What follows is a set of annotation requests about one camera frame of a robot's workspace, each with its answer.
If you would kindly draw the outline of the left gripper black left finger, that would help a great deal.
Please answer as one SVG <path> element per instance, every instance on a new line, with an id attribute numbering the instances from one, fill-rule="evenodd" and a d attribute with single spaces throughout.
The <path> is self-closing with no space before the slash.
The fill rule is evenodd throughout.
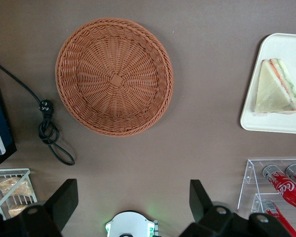
<path id="1" fill-rule="evenodd" d="M 77 180 L 68 179 L 45 204 L 29 205 L 8 220 L 0 214 L 0 237 L 60 237 L 77 206 Z"/>

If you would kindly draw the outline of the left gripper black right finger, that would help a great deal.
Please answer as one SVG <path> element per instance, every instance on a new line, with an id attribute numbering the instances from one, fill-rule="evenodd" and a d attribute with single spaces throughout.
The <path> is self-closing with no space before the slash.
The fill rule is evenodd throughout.
<path id="1" fill-rule="evenodd" d="M 248 219 L 232 212 L 224 204 L 214 205 L 200 180 L 190 180 L 189 206 L 194 218 L 182 237 L 290 237 L 278 219 L 254 213 Z"/>

